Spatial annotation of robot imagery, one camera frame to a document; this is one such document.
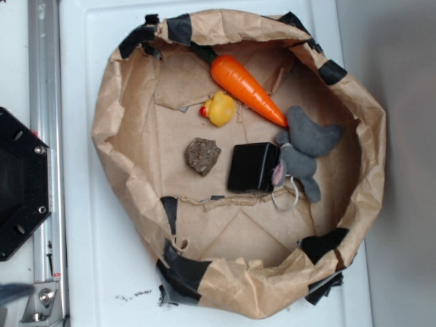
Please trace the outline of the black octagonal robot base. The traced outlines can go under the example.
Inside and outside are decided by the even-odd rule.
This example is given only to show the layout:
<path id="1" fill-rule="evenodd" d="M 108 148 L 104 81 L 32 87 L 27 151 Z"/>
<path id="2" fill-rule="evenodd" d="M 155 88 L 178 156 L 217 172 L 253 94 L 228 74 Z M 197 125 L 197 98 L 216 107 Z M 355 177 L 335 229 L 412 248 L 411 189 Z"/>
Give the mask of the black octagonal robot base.
<path id="1" fill-rule="evenodd" d="M 1 261 L 9 260 L 51 214 L 49 148 L 1 108 Z"/>

